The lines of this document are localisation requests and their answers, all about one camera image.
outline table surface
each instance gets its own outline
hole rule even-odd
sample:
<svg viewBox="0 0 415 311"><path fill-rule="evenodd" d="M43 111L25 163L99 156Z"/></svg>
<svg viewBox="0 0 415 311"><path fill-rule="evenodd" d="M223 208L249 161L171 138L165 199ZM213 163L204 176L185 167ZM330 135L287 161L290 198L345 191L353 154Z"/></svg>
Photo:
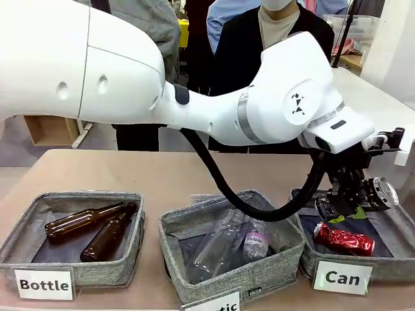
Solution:
<svg viewBox="0 0 415 311"><path fill-rule="evenodd" d="M289 191L302 186L311 167L307 155L214 154L235 190L257 189L276 206ZM162 263L158 218L190 204L190 194L217 193L206 167L194 153L48 151L0 202L0 242L3 242L33 198L61 190L116 190L144 197L147 225L139 266L124 289L82 290L74 302L21 301L0 279L0 306L33 308L177 309L174 288ZM311 290L299 282L244 306L245 310L397 310L415 305L415 286L373 284L367 297Z"/></svg>
<svg viewBox="0 0 415 311"><path fill-rule="evenodd" d="M415 111L345 68L336 68L334 82L344 103L368 117L376 131L412 127Z"/></svg>

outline white robotic arm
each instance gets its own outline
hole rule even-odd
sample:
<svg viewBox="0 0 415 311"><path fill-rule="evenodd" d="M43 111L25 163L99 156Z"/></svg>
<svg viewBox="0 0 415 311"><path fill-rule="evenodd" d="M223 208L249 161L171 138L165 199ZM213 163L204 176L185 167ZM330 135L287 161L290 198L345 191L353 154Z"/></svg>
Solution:
<svg viewBox="0 0 415 311"><path fill-rule="evenodd" d="M35 113L160 123L234 146L299 137L334 154L374 132L344 105L308 32L265 50L248 87L205 97L165 81L161 54L144 32L71 0L2 1L0 29L2 118Z"/></svg>

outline floor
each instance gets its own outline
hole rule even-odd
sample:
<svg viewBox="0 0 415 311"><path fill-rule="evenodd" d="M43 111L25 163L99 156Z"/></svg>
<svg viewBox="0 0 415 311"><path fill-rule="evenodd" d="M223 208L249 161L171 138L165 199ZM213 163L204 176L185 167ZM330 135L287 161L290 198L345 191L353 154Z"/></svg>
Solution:
<svg viewBox="0 0 415 311"><path fill-rule="evenodd" d="M207 135L201 134L201 137L205 142L208 141ZM159 142L161 151L193 151L185 138L177 130L170 128L160 129ZM110 124L95 123L79 148L116 150L115 130ZM22 116L0 122L0 199L48 149L33 146Z"/></svg>

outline light blue shirt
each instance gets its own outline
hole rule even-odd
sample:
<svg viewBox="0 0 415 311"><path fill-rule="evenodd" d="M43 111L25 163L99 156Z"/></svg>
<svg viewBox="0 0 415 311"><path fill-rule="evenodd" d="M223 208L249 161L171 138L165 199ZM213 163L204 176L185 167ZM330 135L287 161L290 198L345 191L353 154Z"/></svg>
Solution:
<svg viewBox="0 0 415 311"><path fill-rule="evenodd" d="M348 0L318 0L316 15L323 18L325 14L344 14L348 13Z"/></svg>
<svg viewBox="0 0 415 311"><path fill-rule="evenodd" d="M305 8L304 0L297 0ZM261 0L216 0L207 12L207 37L213 54L216 53L223 25L246 11L257 8Z"/></svg>

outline black jacket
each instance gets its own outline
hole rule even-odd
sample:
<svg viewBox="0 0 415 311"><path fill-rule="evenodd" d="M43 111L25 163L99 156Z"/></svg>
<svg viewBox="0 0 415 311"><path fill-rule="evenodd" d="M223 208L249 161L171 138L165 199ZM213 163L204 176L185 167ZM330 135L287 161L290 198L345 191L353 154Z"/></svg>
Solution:
<svg viewBox="0 0 415 311"><path fill-rule="evenodd" d="M334 32L331 27L312 12L298 5L300 16L289 34L310 32L320 44L329 60L333 48ZM215 54L211 96L242 89L252 82L261 66L263 43L259 29L258 8L249 10L226 22ZM209 142L211 150L244 152L243 148L229 148L216 141ZM297 140L278 144L251 147L254 153L306 153Z"/></svg>

